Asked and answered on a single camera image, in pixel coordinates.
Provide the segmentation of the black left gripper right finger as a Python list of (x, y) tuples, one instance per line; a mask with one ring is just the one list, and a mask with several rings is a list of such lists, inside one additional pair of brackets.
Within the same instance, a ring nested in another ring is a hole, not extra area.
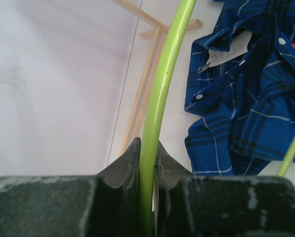
[(196, 176), (159, 145), (158, 237), (295, 237), (295, 186), (276, 176)]

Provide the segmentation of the blue plaid shirt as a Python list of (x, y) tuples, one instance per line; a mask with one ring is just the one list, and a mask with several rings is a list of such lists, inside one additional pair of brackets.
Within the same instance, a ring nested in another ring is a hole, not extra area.
[(191, 46), (185, 146), (195, 175), (257, 175), (295, 136), (295, 0), (226, 0)]

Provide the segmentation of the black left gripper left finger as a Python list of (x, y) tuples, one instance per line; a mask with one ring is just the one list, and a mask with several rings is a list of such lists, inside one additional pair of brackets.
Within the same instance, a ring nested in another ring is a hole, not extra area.
[(88, 176), (0, 177), (0, 237), (134, 237), (141, 140)]

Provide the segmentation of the wooden clothes rack frame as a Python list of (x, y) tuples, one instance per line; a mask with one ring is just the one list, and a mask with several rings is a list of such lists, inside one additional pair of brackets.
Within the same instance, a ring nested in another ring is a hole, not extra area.
[(122, 154), (140, 136), (157, 64), (178, 0), (116, 0), (137, 18), (126, 74), (122, 83), (110, 158)]

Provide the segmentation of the green plastic hanger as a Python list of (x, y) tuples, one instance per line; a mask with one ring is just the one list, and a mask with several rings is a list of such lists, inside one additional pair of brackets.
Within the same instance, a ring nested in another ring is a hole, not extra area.
[[(142, 208), (139, 214), (139, 236), (156, 235), (154, 214), (154, 167), (156, 164), (157, 150), (160, 145), (158, 139), (170, 80), (176, 63), (177, 54), (187, 28), (187, 22), (190, 19), (190, 15), (193, 11), (194, 5), (195, 2), (192, 0), (184, 0), (180, 3), (179, 10), (175, 15), (173, 25), (170, 28), (167, 41), (161, 54), (161, 60), (158, 66), (155, 83), (149, 100), (146, 123), (143, 133), (143, 145), (140, 155), (139, 198)], [(282, 160), (271, 161), (259, 174), (253, 176), (276, 176), (284, 178), (284, 175), (288, 171), (292, 162), (295, 162), (295, 136)]]

